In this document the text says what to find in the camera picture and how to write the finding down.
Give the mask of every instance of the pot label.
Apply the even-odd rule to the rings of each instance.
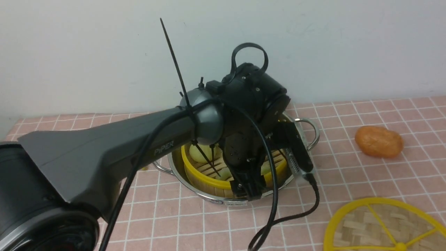
[[[247,206],[248,205],[248,203],[245,202],[245,201],[240,201],[240,202],[237,202],[237,201],[227,202],[227,201],[225,201],[224,204],[227,205],[227,206]]]

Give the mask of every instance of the black zip tie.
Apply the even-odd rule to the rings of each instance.
[[[217,171],[217,169],[214,167],[214,165],[211,163],[211,161],[209,160],[208,157],[206,157],[206,154],[204,154],[203,150],[201,149],[201,147],[198,145],[197,141],[194,140],[192,141],[192,145],[196,146],[198,148],[198,151],[200,151],[201,155],[203,155],[204,159],[207,161],[207,163],[211,166],[211,168],[215,171],[215,173],[217,173],[217,175],[219,177],[221,177],[221,175],[219,174],[219,171]]]

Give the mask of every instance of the pink checkered tablecloth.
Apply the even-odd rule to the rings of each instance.
[[[325,228],[342,205],[362,197],[405,201],[446,221],[446,96],[293,104],[292,117],[313,119],[321,140],[311,151],[322,203],[312,215],[273,227],[263,250],[322,251]],[[80,130],[138,114],[75,114],[25,118],[7,140],[34,130]],[[403,154],[395,159],[364,155],[354,142],[362,125],[400,133]],[[306,137],[313,138],[303,124]],[[167,158],[161,164],[168,166]],[[314,193],[298,179],[279,192],[278,217],[309,209]],[[245,207],[204,202],[173,176],[153,167],[139,171],[116,224],[110,251],[238,251],[267,221],[271,198]],[[103,234],[105,223],[100,222]]]

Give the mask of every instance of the black cable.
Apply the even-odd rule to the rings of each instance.
[[[215,103],[216,100],[209,99],[205,100],[202,103],[195,105],[192,107],[193,110],[201,109],[211,103]],[[109,224],[107,225],[107,228],[105,229],[104,237],[102,238],[101,246],[99,247],[99,251],[105,251],[108,245],[108,242],[110,241],[110,237],[112,236],[113,228],[115,227],[116,220],[118,219],[119,212],[121,211],[122,205],[124,204],[124,200],[127,196],[128,191],[130,190],[130,187],[132,185],[133,180],[135,179],[136,173],[139,169],[142,168],[143,160],[144,160],[144,153],[149,150],[151,147],[153,141],[158,136],[158,134],[168,125],[174,123],[177,120],[180,120],[182,118],[185,118],[190,115],[189,110],[183,110],[180,111],[165,120],[163,120],[154,130],[153,132],[145,139],[144,143],[142,144],[142,148],[140,151],[140,154],[138,158],[135,161],[135,164],[133,165],[132,171],[127,176],[127,179],[124,183],[124,186],[122,187],[121,193],[119,194],[118,200],[116,201],[116,205],[112,210],[112,214],[110,216]]]
[[[273,225],[276,225],[276,224],[279,224],[279,223],[282,223],[282,222],[285,222],[285,221],[289,221],[289,220],[295,220],[295,219],[303,218],[303,217],[305,217],[305,216],[310,215],[311,213],[313,213],[313,212],[318,208],[318,206],[319,206],[319,202],[320,202],[320,195],[319,195],[319,188],[318,188],[318,184],[317,184],[317,182],[316,182],[316,179],[314,178],[314,175],[313,175],[312,173],[307,173],[307,174],[305,174],[303,177],[304,177],[304,179],[306,179],[306,180],[310,183],[311,187],[313,187],[314,194],[315,194],[315,196],[316,196],[316,202],[314,203],[314,206],[313,206],[311,209],[309,209],[308,211],[306,211],[306,212],[298,213],[298,214],[295,214],[295,215],[290,215],[290,216],[286,216],[286,217],[279,218],[279,219],[277,219],[277,220],[275,220],[275,221],[273,222]],[[249,250],[249,251],[253,251],[253,250],[257,251],[257,249],[253,249],[253,245],[254,245],[254,243],[256,242],[256,240],[257,240],[261,235],[264,234],[265,230],[266,230],[265,227],[263,227],[263,228],[260,229],[260,231],[257,232],[257,234],[252,238],[251,242],[250,242],[249,245],[248,245],[248,250]]]
[[[254,128],[256,129],[257,133],[259,134],[261,140],[262,140],[262,144],[265,148],[266,154],[269,158],[269,165],[271,167],[271,176],[273,178],[273,204],[271,206],[271,213],[269,215],[268,218],[268,222],[266,223],[266,225],[262,228],[262,232],[259,234],[257,233],[256,236],[259,234],[260,235],[260,239],[257,237],[258,242],[255,245],[255,249],[251,250],[259,250],[260,247],[263,245],[263,243],[266,240],[266,237],[268,236],[271,227],[273,226],[273,222],[274,222],[274,218],[276,216],[276,212],[277,212],[277,205],[278,205],[278,199],[279,199],[279,184],[277,181],[277,173],[276,173],[276,165],[274,164],[274,157],[273,154],[271,153],[271,148],[268,146],[267,143],[267,138],[265,137],[265,134],[262,132],[262,129],[260,129],[259,125],[257,124],[257,122],[251,117],[251,115],[249,115],[245,110],[241,109],[240,107],[237,107],[236,105],[232,105],[231,103],[229,103],[226,100],[221,100],[221,102],[232,109],[237,110],[238,112],[240,112],[241,114],[243,114],[254,126]]]

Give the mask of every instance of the stainless steel pot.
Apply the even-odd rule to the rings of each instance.
[[[286,119],[288,121],[293,121],[293,119],[290,118],[286,114],[283,114],[283,119]],[[302,140],[304,141],[304,143],[307,143],[307,141],[305,139],[305,134],[304,134],[301,126],[299,125],[299,123],[300,122],[308,123],[314,128],[315,137],[314,137],[313,141],[307,146],[307,151],[310,151],[319,142],[320,134],[319,134],[318,126],[315,123],[313,123],[310,119],[306,119],[306,118],[297,118],[294,121],[296,123],[296,128],[297,128]],[[178,180],[183,185],[185,185],[188,189],[190,189],[191,191],[196,193],[200,198],[204,199],[205,201],[209,201],[214,204],[228,205],[228,206],[242,206],[242,205],[248,204],[247,198],[218,197],[218,196],[214,196],[214,195],[208,194],[206,192],[203,192],[201,190],[198,190],[194,186],[192,186],[186,176],[186,172],[184,169],[184,162],[183,162],[183,159],[181,156],[180,148],[176,149],[172,153],[168,154],[167,158],[169,159],[169,165],[170,165],[171,169],[167,169],[167,168],[161,166],[158,162],[153,163],[155,168],[161,172],[164,172],[164,173],[167,173],[167,174],[177,177]],[[289,177],[286,179],[286,181],[282,184],[282,186],[279,189],[284,188],[287,184],[289,184],[293,180],[294,176],[291,174],[292,172],[289,172],[289,173],[290,173]],[[262,194],[262,198],[265,196],[268,196],[272,193],[273,193],[272,191],[267,191]]]

